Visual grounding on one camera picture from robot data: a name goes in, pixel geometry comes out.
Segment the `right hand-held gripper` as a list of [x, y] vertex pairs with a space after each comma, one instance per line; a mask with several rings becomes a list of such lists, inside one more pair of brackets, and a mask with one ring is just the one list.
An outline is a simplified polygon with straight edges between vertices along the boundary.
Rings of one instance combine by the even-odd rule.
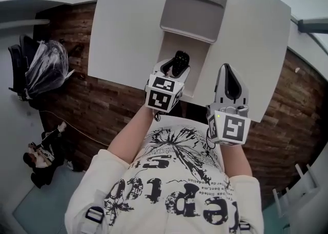
[[215, 102], [227, 104], [230, 99], [233, 103], [242, 105], [221, 108], [216, 103], [207, 105], [207, 139], [220, 145], [245, 144], [251, 124], [251, 119], [248, 117], [248, 98], [249, 90], [239, 73], [229, 64], [224, 63], [217, 76]]

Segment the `person's left forearm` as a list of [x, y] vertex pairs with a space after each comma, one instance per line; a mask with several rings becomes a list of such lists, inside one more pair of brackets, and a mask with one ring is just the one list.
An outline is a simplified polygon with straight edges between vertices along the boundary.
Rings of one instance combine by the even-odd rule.
[[143, 105], [111, 141], [108, 151], [131, 164], [137, 156], [153, 120], [153, 110]]

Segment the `clear plastic bag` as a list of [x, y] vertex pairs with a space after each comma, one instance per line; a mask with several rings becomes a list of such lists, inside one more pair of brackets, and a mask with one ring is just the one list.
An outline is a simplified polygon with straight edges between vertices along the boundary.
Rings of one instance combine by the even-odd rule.
[[74, 72], [69, 70], [68, 53], [61, 43], [41, 41], [25, 73], [27, 99], [60, 88]]

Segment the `person's white printed shirt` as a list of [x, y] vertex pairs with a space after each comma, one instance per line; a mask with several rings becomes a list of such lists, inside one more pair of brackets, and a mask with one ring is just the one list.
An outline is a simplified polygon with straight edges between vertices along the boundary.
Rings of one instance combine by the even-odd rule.
[[256, 178], [229, 178], [206, 124], [153, 122], [128, 164], [100, 150], [71, 197], [68, 234], [263, 234]]

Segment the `black office chair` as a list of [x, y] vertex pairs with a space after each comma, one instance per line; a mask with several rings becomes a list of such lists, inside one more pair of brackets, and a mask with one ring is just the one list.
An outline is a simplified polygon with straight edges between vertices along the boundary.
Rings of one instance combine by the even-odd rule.
[[[21, 35], [19, 37], [19, 44], [12, 45], [8, 48], [8, 51], [11, 56], [12, 72], [13, 72], [13, 85], [8, 89], [13, 93], [15, 93], [18, 96], [19, 100], [27, 102], [30, 107], [36, 110], [40, 109], [38, 98], [40, 97], [41, 94], [39, 94], [37, 97], [33, 99], [27, 99], [25, 93], [25, 88], [26, 88], [25, 73], [28, 71], [33, 61], [34, 55], [39, 47], [39, 43], [41, 41], [33, 40], [27, 35]], [[61, 43], [64, 46], [65, 40], [61, 39], [57, 42]], [[81, 44], [76, 44], [69, 51], [66, 49], [68, 53], [68, 59], [72, 55], [82, 51], [83, 49], [84, 49], [84, 45]]]

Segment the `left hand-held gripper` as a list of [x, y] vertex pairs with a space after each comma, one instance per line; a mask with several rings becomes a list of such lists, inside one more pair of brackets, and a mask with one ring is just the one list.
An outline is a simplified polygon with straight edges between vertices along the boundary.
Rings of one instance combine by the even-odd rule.
[[169, 113], [182, 97], [191, 67], [187, 66], [179, 77], [167, 77], [165, 74], [169, 72], [173, 61], [174, 58], [168, 58], [154, 66], [145, 87], [146, 107]]

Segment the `white metal rack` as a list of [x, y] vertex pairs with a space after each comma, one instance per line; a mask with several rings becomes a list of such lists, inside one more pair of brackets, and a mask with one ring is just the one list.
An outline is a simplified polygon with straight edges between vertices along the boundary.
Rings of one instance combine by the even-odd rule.
[[295, 169], [299, 175], [299, 180], [291, 187], [285, 188], [285, 192], [278, 192], [272, 189], [278, 218], [289, 217], [308, 204], [322, 189], [321, 183], [313, 168], [307, 164], [307, 171], [303, 172], [299, 164]]

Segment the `small black object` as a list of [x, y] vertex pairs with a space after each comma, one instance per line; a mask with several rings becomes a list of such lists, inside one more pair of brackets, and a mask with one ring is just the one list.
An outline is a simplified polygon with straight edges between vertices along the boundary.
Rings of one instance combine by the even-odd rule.
[[174, 77], [180, 76], [189, 66], [190, 57], [184, 51], [177, 51], [172, 63], [172, 75]]

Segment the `person's right forearm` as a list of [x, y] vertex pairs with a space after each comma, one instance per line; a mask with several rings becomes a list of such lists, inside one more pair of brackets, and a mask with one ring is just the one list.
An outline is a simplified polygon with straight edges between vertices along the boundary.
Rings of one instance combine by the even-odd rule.
[[223, 159], [224, 171], [229, 178], [235, 176], [253, 176], [251, 166], [240, 144], [220, 144], [220, 151]]

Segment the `grey window frame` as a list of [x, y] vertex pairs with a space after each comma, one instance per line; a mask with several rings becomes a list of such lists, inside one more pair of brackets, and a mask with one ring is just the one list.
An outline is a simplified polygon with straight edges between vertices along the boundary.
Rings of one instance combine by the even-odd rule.
[[308, 34], [328, 56], [328, 45], [326, 46], [315, 34], [328, 36], [328, 17], [301, 19], [297, 21], [298, 31]]

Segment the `white table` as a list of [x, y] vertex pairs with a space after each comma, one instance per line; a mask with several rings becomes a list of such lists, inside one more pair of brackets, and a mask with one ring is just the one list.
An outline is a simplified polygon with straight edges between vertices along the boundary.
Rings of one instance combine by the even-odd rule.
[[[160, 62], [165, 1], [98, 0], [88, 75], [144, 89]], [[249, 118], [260, 122], [280, 76], [290, 19], [291, 9], [281, 0], [227, 0], [218, 39], [209, 48], [194, 95], [183, 91], [182, 100], [200, 106], [212, 103], [218, 71], [228, 63], [249, 89]]]

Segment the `grey tray organizer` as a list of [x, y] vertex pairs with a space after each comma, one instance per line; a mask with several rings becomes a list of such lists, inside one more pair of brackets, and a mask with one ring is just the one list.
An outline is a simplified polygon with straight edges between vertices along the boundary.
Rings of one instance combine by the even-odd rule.
[[227, 0], [166, 0], [160, 20], [164, 36], [158, 60], [177, 51], [189, 56], [191, 67], [184, 95], [193, 97], [209, 48], [219, 35]]

